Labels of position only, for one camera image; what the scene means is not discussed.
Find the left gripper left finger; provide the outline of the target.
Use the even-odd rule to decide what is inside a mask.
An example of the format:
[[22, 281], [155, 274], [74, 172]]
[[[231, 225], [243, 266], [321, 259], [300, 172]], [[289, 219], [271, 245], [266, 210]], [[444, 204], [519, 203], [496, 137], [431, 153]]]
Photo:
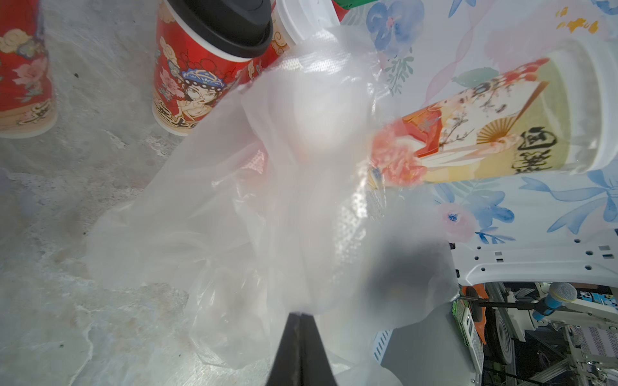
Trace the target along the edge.
[[301, 385], [301, 322], [300, 314], [288, 315], [266, 386]]

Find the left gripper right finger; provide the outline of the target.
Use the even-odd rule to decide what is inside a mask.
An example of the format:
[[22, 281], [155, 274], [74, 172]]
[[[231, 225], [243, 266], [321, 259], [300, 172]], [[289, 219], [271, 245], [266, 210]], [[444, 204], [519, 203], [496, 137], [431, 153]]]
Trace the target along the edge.
[[337, 386], [315, 319], [301, 315], [301, 384]]

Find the clear plastic carrier bag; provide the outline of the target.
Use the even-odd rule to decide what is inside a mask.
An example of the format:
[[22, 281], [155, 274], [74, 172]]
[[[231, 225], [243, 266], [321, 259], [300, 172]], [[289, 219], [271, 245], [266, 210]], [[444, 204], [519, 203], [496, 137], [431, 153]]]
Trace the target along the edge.
[[272, 366], [288, 315], [306, 314], [337, 385], [396, 385], [376, 335], [459, 289], [431, 195], [370, 181], [373, 141], [398, 120], [369, 37], [318, 32], [229, 93], [134, 201], [106, 212], [85, 265], [110, 289], [186, 292], [183, 325], [205, 363]]

